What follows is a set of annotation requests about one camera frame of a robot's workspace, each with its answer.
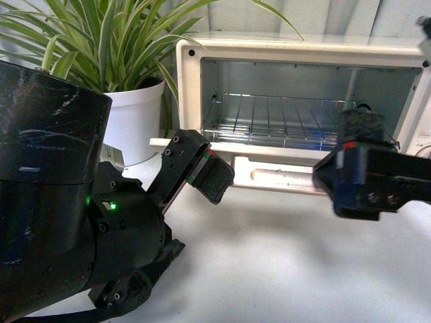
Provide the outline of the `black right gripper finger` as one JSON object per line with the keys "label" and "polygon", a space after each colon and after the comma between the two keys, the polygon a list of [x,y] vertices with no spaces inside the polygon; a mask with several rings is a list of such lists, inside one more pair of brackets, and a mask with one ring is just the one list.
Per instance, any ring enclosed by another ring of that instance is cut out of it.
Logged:
{"label": "black right gripper finger", "polygon": [[410,201],[430,202],[430,160],[398,153],[385,140],[384,118],[357,110],[340,114],[337,143],[312,171],[340,218],[377,221]]}

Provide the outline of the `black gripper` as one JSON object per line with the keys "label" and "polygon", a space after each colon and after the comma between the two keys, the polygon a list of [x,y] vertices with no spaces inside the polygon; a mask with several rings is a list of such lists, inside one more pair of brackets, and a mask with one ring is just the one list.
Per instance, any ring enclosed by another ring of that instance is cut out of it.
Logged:
{"label": "black gripper", "polygon": [[185,184],[217,205],[233,180],[232,166],[195,130],[175,132],[147,193],[138,179],[123,177],[107,161],[99,163],[82,213],[94,246],[85,285],[96,307],[90,315],[123,316],[149,299],[185,247],[162,215]]}

